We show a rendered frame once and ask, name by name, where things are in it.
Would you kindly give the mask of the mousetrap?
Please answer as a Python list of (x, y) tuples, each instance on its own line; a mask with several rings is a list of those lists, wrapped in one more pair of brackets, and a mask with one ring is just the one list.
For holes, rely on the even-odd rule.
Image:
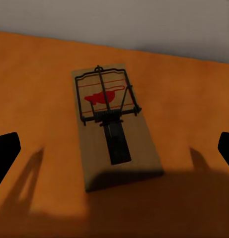
[(86, 193), (165, 174), (125, 64), (71, 71)]

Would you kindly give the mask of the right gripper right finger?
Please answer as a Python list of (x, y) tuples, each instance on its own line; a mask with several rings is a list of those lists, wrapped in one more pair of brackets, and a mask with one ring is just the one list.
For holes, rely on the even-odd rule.
[(229, 165), (229, 133), (222, 132), (218, 144), (218, 150)]

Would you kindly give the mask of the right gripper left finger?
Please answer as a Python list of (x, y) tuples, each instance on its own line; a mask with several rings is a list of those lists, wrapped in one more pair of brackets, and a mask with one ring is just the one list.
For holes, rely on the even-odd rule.
[(0, 183), (21, 151), (16, 132), (0, 136)]

